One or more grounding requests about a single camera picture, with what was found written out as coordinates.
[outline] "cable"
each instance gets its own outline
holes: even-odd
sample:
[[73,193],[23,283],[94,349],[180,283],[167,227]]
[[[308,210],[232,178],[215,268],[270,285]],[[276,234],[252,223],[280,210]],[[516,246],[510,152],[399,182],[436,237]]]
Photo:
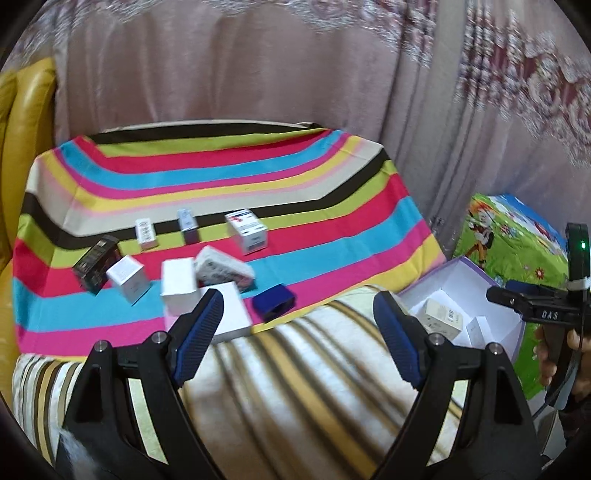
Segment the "cable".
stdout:
[[[589,304],[587,302],[588,293],[589,293],[589,291],[586,290],[585,293],[583,294],[583,308],[582,308],[582,313],[581,313],[581,332],[579,334],[579,347],[576,350],[576,352],[578,352],[578,353],[582,353],[582,351],[583,351],[583,335],[585,332],[585,316],[587,315],[587,307],[589,307]],[[571,366],[571,368],[568,370],[567,374],[564,376],[564,379],[562,380],[562,382],[560,383],[558,388],[556,390],[554,390],[554,393],[552,393],[552,395],[550,395],[549,398],[546,399],[544,404],[540,408],[538,408],[538,410],[536,410],[535,413],[531,416],[532,420],[535,420],[536,418],[538,418],[538,416],[540,416],[540,414],[546,409],[546,407],[548,405],[550,405],[550,403],[552,403],[556,399],[558,394],[560,394],[560,391],[563,389],[564,384],[567,382],[567,380],[573,374],[573,370],[575,368],[578,369],[579,366],[580,366],[580,362],[577,365]]]

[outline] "yellow leather sofa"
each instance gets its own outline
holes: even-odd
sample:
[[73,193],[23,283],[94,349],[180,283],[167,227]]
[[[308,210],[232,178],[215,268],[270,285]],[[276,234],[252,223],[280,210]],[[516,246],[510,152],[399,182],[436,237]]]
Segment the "yellow leather sofa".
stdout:
[[20,354],[12,313],[12,249],[33,160],[53,147],[55,89],[52,59],[0,74],[0,393],[9,407]]

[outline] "barcode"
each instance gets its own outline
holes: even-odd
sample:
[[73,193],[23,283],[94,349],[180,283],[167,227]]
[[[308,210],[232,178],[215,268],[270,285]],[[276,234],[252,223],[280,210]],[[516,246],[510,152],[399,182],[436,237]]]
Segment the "barcode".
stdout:
[[249,228],[252,228],[257,225],[258,225],[258,222],[251,222],[251,223],[247,223],[246,225],[238,225],[238,231],[243,232],[244,230],[248,230]]
[[262,241],[262,242],[257,242],[257,243],[255,243],[255,244],[252,244],[252,245],[251,245],[251,246],[248,248],[248,251],[256,250],[257,248],[261,248],[261,247],[262,247],[262,246],[264,246],[264,245],[265,245],[265,242],[264,242],[264,241]]

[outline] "metal screw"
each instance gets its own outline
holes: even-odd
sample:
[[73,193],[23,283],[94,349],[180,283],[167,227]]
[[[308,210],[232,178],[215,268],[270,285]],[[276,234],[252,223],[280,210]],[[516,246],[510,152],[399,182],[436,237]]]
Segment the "metal screw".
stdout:
[[488,349],[494,354],[494,355],[500,355],[501,353],[503,353],[503,346],[500,343],[490,343],[488,345]]
[[104,352],[105,350],[107,350],[108,346],[109,342],[107,342],[106,340],[99,340],[95,343],[95,352]]
[[166,332],[154,332],[152,334],[152,341],[154,343],[163,343],[166,340],[166,337],[168,336],[168,334]]
[[431,335],[429,335],[429,341],[433,345],[439,346],[439,345],[443,345],[444,344],[445,337],[441,333],[432,333]]

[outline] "finger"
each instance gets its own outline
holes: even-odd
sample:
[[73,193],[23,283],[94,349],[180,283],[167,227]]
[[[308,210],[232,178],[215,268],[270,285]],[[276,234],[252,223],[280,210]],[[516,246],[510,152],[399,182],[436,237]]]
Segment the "finger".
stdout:
[[585,398],[587,395],[591,393],[591,380],[581,379],[577,377],[573,384],[573,389],[571,390],[573,395],[581,396]]
[[547,387],[548,385],[550,385],[552,383],[552,377],[540,377],[540,383],[542,384],[543,387]]
[[[569,347],[571,347],[573,350],[579,349],[580,336],[577,332],[575,332],[574,330],[571,330],[568,333],[568,335],[566,336],[566,340],[569,343]],[[583,337],[582,351],[583,352],[591,352],[591,337],[589,337],[589,336]]]
[[548,345],[546,345],[546,342],[538,343],[538,345],[535,346],[534,351],[540,362],[548,360]]
[[556,364],[548,361],[540,362],[540,374],[542,377],[552,378],[556,375]]
[[544,340],[544,327],[541,325],[534,331],[534,337],[538,340]]

